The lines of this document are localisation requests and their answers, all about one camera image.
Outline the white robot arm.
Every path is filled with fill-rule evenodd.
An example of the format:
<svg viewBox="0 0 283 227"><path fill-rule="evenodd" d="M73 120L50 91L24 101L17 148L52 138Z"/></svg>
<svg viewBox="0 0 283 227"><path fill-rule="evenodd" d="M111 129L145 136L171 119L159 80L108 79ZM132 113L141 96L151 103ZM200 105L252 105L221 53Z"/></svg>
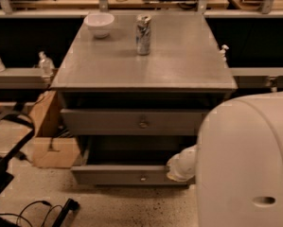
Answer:
<svg viewBox="0 0 283 227"><path fill-rule="evenodd" d="M167 176L196 179L199 227L283 227L283 92L216 107Z"/></svg>

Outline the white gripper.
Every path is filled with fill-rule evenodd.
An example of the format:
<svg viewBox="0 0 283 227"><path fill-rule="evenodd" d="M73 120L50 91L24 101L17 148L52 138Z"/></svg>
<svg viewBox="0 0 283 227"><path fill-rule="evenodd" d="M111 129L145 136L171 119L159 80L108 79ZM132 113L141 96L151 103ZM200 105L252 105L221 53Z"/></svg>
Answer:
<svg viewBox="0 0 283 227"><path fill-rule="evenodd" d="M167 162L167 177L175 182L186 182L196 174L197 146L183 149Z"/></svg>

